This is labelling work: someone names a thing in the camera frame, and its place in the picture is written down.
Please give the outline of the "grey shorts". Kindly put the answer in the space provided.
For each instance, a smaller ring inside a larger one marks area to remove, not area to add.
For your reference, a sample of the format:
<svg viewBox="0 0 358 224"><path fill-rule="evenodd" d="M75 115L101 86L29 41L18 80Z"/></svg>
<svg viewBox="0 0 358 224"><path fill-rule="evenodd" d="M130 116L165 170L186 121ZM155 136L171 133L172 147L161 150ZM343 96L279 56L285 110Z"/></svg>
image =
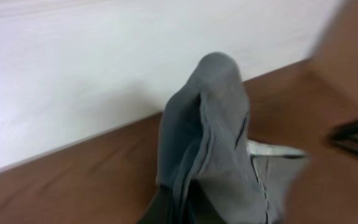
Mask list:
<svg viewBox="0 0 358 224"><path fill-rule="evenodd" d="M158 190L141 223L282 223L306 152L247 136L237 63L204 56L168 101L158 136Z"/></svg>

